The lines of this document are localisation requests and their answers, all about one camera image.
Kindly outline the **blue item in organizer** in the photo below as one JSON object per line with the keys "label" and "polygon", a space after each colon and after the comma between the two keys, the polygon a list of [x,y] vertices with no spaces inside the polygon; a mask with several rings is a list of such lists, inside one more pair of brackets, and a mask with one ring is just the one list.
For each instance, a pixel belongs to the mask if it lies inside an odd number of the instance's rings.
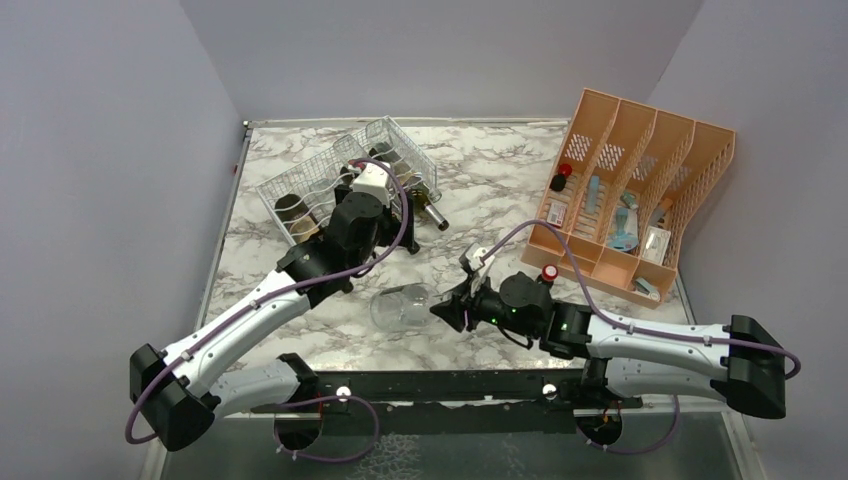
{"label": "blue item in organizer", "polygon": [[638,209],[618,206],[610,223],[606,246],[620,252],[632,252],[638,245]]}

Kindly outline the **small red-cap black bottle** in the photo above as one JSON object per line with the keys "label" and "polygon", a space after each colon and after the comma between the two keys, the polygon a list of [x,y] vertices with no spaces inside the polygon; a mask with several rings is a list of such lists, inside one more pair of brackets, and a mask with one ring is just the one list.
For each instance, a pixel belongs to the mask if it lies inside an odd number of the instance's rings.
{"label": "small red-cap black bottle", "polygon": [[545,285],[551,286],[554,284],[558,276],[559,270],[557,266],[553,264],[547,264],[541,269],[537,281]]}

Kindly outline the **clear jar silver lid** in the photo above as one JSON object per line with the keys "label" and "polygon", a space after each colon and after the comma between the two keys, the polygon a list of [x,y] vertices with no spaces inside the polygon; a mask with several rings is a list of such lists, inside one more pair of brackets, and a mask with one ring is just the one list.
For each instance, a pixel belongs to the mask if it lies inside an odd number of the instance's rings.
{"label": "clear jar silver lid", "polygon": [[373,325],[385,332],[405,332],[429,327],[436,318],[430,307],[435,289],[426,283],[411,283],[383,289],[370,301]]}

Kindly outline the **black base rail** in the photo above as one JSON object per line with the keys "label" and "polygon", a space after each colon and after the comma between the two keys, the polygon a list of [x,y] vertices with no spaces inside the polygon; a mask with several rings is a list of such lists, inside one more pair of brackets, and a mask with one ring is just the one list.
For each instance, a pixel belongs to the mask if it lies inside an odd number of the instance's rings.
{"label": "black base rail", "polygon": [[[642,407],[640,399],[616,400],[584,386],[579,369],[320,371],[313,390],[325,397],[320,407],[287,410],[273,400],[253,408],[275,414],[296,431],[321,427],[326,435],[369,433],[375,422],[383,434],[438,435],[542,432],[572,434],[574,415]],[[333,400],[347,391],[368,401],[376,419],[360,405]]]}

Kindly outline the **silver-neck green wine bottle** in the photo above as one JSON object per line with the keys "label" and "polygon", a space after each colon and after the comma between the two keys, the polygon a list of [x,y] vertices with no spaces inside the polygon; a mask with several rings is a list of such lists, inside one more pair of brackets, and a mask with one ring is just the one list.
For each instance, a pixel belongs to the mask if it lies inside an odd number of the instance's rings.
{"label": "silver-neck green wine bottle", "polygon": [[449,228],[450,223],[434,205],[429,186],[425,183],[423,176],[404,160],[394,146],[386,142],[378,142],[369,149],[368,153],[372,158],[388,163],[392,167],[402,182],[404,190],[412,195],[415,207],[426,214],[440,231]]}

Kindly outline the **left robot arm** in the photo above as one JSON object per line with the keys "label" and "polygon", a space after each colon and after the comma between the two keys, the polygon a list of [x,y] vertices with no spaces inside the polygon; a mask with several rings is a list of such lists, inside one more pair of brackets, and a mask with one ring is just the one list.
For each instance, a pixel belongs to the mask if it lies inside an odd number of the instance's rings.
{"label": "left robot arm", "polygon": [[233,372],[245,353],[384,260],[412,234],[412,200],[400,213],[378,196],[350,192],[327,226],[291,247],[258,286],[211,323],[163,349],[149,343],[129,357],[133,403],[125,426],[130,444],[159,441],[182,450],[213,423],[254,406],[282,402],[298,411],[314,398],[313,373],[296,354],[258,371]]}

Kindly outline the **orange plastic file organizer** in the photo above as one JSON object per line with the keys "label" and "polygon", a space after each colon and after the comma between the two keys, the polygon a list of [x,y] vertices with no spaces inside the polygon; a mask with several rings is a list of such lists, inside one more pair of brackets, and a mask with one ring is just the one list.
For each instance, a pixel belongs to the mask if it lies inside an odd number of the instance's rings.
{"label": "orange plastic file organizer", "polygon": [[[584,89],[545,181],[522,254],[526,264],[556,265],[569,278],[648,308],[664,302],[678,272],[684,232],[730,166],[735,131],[632,100]],[[549,189],[557,166],[573,172]],[[606,246],[618,206],[638,209],[639,245]],[[662,265],[640,257],[649,226],[671,232]]]}

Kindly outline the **red-cap bottle in organizer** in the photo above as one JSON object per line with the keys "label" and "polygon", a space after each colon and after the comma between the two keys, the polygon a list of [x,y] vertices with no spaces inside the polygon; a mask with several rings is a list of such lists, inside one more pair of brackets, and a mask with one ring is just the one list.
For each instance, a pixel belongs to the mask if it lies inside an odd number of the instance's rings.
{"label": "red-cap bottle in organizer", "polygon": [[557,166],[556,173],[552,176],[549,189],[554,192],[562,192],[567,184],[569,177],[573,172],[573,167],[569,163],[561,163]]}

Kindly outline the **white packet in organizer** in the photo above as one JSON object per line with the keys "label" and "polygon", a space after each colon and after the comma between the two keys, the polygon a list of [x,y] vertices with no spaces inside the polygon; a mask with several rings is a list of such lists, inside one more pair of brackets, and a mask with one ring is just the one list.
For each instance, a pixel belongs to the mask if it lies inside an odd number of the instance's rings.
{"label": "white packet in organizer", "polygon": [[669,230],[649,226],[644,236],[640,257],[642,260],[662,265],[671,239]]}

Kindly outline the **clear square glass bottle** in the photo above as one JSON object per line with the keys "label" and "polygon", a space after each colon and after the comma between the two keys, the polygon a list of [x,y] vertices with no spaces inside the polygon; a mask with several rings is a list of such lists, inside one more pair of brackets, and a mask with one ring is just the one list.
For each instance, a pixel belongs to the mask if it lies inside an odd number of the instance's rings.
{"label": "clear square glass bottle", "polygon": [[341,136],[332,146],[331,151],[335,157],[335,171],[339,173],[342,168],[351,168],[352,162],[368,157],[367,151],[350,134]]}

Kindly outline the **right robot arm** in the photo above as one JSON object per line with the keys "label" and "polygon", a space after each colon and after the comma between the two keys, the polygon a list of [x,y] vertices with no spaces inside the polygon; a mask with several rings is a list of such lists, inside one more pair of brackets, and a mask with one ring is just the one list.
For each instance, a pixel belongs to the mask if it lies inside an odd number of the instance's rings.
{"label": "right robot arm", "polygon": [[493,288],[471,275],[445,292],[430,311],[458,332],[480,323],[519,337],[524,347],[561,359],[582,358],[579,398],[600,407],[642,395],[698,396],[744,415],[786,415],[781,345],[755,319],[727,324],[673,325],[594,311],[556,300],[552,283],[519,272]]}

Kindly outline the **dark-neck green wine bottle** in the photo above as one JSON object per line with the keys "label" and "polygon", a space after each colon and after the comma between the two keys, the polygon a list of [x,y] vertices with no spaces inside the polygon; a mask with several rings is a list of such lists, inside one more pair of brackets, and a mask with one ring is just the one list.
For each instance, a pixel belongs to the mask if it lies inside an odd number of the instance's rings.
{"label": "dark-neck green wine bottle", "polygon": [[343,185],[350,186],[356,178],[357,173],[350,170],[346,166],[342,166],[339,171],[339,182]]}

